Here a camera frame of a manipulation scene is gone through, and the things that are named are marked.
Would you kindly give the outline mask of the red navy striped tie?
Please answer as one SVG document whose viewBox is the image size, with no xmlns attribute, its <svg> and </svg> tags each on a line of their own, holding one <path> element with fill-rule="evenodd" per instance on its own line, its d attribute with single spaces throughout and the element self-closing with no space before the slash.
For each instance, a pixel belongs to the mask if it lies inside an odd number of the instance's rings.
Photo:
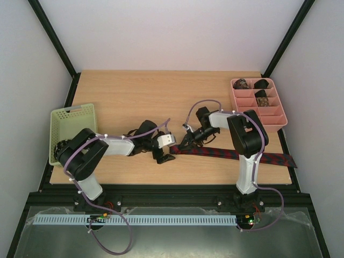
<svg viewBox="0 0 344 258">
<path fill-rule="evenodd" d="M 231 149 L 211 148 L 211 147 L 196 147 L 193 149 L 180 150 L 178 145 L 169 148 L 170 154 L 175 155 L 195 155 L 216 157 L 221 159 L 238 160 L 239 153 Z M 293 157 L 289 154 L 283 153 L 263 153 L 260 159 L 261 163 L 273 164 L 276 166 L 285 166 L 290 168 L 297 168 Z"/>
</svg>

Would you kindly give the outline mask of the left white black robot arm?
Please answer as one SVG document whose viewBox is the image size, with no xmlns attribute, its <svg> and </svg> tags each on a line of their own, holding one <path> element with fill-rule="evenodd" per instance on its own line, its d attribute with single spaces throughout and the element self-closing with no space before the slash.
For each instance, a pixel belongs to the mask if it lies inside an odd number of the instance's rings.
<svg viewBox="0 0 344 258">
<path fill-rule="evenodd" d="M 176 144 L 175 136 L 168 131 L 167 123 L 161 126 L 165 127 L 164 132 L 154 122 L 145 120 L 138 129 L 120 137 L 101 135 L 90 128 L 84 128 L 74 138 L 58 142 L 53 156 L 87 198 L 94 201 L 103 193 L 94 173 L 102 157 L 134 156 L 151 152 L 158 164 L 175 158 L 163 152 L 164 147 Z"/>
</svg>

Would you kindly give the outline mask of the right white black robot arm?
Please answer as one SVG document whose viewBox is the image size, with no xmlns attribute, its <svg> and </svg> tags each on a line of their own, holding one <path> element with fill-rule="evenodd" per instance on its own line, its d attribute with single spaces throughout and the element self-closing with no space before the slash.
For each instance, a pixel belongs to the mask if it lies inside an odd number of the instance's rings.
<svg viewBox="0 0 344 258">
<path fill-rule="evenodd" d="M 269 139 L 254 110 L 245 112 L 209 111 L 201 107 L 196 112 L 201 124 L 192 130 L 188 123 L 184 124 L 187 133 L 178 146 L 179 151 L 195 150 L 203 147 L 209 136 L 216 136 L 221 129 L 229 130 L 234 149 L 239 154 L 240 172 L 236 182 L 237 192 L 233 195 L 235 206 L 239 210 L 247 210 L 256 201 L 257 172 Z"/>
</svg>

